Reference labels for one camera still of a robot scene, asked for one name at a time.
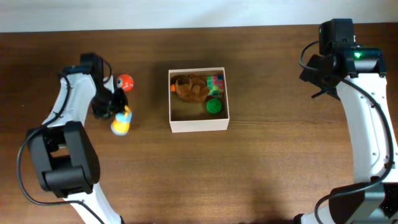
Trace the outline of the blue orange snail toy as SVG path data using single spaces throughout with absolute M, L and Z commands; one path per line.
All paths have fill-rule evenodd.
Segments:
M 117 136 L 125 136 L 130 128 L 132 121 L 132 112 L 126 105 L 124 111 L 117 113 L 113 122 L 111 123 L 111 130 Z

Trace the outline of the red grey toy ball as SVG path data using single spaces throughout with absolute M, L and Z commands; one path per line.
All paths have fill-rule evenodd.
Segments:
M 125 92 L 129 92 L 134 87 L 134 80 L 128 74 L 122 74 L 118 76 L 116 80 L 117 87 Z

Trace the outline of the brown plush toy animal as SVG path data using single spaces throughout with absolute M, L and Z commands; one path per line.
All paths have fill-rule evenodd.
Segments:
M 172 78 L 177 96 L 187 103 L 202 103 L 206 100 L 210 89 L 206 84 L 206 76 L 190 73 Z

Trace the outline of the colourful puzzle cube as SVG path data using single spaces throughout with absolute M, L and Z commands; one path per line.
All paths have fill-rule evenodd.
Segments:
M 206 84 L 209 88 L 209 96 L 216 96 L 219 97 L 224 95 L 225 88 L 224 88 L 224 77 L 222 75 L 211 75 L 207 76 Z

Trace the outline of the green lattice ball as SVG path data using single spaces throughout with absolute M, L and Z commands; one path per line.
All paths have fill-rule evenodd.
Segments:
M 222 110 L 222 103 L 216 98 L 212 98 L 206 103 L 206 110 L 209 114 L 218 114 Z

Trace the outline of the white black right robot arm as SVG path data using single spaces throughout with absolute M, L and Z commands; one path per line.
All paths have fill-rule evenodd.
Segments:
M 319 53 L 300 79 L 340 100 L 353 150 L 354 182 L 333 189 L 312 213 L 294 223 L 397 223 L 397 142 L 386 97 L 386 66 L 379 48 L 356 43 L 351 19 L 320 24 Z

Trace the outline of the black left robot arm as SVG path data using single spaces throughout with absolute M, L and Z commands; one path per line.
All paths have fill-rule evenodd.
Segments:
M 107 201 L 99 180 L 100 162 L 85 131 L 89 110 L 109 119 L 127 110 L 123 90 L 105 77 L 110 64 L 95 53 L 59 74 L 60 91 L 47 119 L 27 132 L 27 147 L 41 188 L 53 193 L 50 205 L 71 205 L 85 223 L 123 223 Z

